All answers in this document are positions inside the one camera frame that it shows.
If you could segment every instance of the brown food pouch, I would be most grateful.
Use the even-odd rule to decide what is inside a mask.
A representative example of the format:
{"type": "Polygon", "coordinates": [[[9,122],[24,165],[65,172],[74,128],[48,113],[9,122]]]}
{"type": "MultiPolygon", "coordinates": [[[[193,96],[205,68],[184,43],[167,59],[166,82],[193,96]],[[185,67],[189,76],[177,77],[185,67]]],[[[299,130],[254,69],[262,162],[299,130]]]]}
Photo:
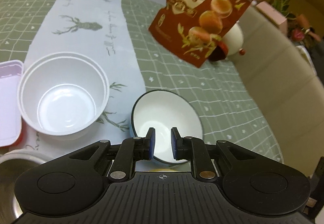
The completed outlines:
{"type": "Polygon", "coordinates": [[[149,27],[179,58],[201,67],[252,0],[166,0],[149,27]]]}

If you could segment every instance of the metal pot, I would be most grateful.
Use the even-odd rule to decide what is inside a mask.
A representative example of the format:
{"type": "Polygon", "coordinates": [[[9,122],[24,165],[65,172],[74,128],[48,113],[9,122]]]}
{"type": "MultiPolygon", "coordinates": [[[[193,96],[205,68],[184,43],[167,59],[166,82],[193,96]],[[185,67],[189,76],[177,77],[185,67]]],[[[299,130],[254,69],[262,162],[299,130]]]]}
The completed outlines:
{"type": "Polygon", "coordinates": [[[10,224],[22,211],[14,195],[17,178],[25,171],[51,160],[30,150],[14,150],[0,157],[0,223],[10,224]]]}

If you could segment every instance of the sofa backrest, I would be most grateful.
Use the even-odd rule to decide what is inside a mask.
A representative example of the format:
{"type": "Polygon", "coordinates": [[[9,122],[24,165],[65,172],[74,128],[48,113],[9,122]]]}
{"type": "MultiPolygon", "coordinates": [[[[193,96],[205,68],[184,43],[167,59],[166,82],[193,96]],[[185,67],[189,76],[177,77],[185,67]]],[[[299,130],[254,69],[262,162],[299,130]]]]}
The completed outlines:
{"type": "Polygon", "coordinates": [[[324,87],[298,50],[255,8],[240,19],[246,54],[231,56],[281,147],[305,175],[324,156],[324,87]]]}

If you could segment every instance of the pink flower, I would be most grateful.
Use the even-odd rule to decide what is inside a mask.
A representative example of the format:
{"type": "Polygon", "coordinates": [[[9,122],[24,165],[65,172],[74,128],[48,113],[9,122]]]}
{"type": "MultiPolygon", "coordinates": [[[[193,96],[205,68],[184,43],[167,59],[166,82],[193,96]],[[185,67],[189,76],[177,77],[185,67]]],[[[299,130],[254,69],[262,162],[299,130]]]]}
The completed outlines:
{"type": "Polygon", "coordinates": [[[300,42],[305,38],[305,34],[299,28],[295,28],[291,32],[291,39],[296,42],[300,42]]]}

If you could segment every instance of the pink tray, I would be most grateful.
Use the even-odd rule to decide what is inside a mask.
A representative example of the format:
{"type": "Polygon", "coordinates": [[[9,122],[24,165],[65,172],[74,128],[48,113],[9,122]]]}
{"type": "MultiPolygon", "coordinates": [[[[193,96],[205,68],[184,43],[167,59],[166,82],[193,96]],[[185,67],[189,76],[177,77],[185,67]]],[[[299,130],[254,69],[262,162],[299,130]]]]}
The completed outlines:
{"type": "Polygon", "coordinates": [[[23,70],[19,60],[0,63],[0,147],[12,145],[21,132],[17,88],[23,70]]]}

